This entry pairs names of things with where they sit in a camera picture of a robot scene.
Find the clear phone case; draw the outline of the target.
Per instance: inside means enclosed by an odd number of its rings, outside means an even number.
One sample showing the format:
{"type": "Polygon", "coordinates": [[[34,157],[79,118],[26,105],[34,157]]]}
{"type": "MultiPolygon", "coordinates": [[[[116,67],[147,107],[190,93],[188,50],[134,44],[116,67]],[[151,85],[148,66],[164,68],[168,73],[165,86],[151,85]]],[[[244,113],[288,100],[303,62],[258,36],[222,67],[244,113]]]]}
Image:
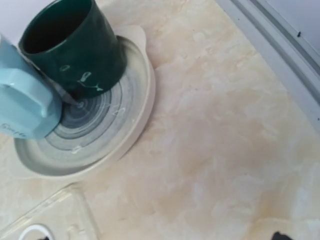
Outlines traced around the clear phone case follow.
{"type": "Polygon", "coordinates": [[[99,240],[100,231],[79,183],[70,184],[42,201],[0,231],[2,240],[99,240]]]}

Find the light blue mug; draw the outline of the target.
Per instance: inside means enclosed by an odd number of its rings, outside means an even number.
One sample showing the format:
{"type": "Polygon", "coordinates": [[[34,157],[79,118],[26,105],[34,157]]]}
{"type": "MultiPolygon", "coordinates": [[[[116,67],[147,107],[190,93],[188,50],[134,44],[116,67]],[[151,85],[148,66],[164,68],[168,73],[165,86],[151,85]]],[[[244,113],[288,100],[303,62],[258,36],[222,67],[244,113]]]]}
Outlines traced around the light blue mug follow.
{"type": "Polygon", "coordinates": [[[0,37],[0,131],[16,139],[42,139],[59,124],[57,91],[4,36],[0,37]]]}

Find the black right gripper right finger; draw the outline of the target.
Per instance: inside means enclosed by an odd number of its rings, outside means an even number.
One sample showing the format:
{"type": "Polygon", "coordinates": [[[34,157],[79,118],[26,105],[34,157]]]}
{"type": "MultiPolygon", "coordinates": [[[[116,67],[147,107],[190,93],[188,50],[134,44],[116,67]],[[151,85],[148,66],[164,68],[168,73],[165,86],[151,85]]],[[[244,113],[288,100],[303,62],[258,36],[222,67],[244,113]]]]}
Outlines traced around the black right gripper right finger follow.
{"type": "Polygon", "coordinates": [[[293,240],[293,239],[288,235],[277,231],[273,234],[271,240],[293,240]]]}

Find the aluminium frame rail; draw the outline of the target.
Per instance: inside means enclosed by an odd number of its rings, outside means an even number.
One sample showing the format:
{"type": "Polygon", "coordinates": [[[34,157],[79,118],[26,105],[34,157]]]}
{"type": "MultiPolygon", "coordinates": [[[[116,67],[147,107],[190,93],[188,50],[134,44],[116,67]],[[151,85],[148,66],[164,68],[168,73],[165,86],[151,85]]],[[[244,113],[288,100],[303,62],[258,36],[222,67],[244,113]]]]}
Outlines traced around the aluminium frame rail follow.
{"type": "Polygon", "coordinates": [[[303,111],[320,123],[320,56],[266,0],[228,0],[225,11],[280,77],[303,111]]]}

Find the dark green mug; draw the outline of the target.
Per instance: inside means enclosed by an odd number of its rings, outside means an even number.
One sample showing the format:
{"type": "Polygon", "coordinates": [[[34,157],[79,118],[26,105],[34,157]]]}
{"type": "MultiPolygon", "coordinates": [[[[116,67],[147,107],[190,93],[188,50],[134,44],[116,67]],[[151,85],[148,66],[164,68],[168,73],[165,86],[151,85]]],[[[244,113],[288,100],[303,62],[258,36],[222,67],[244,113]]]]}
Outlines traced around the dark green mug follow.
{"type": "Polygon", "coordinates": [[[75,100],[102,95],[127,67],[123,47],[94,0],[55,0],[19,41],[21,53],[75,100]]]}

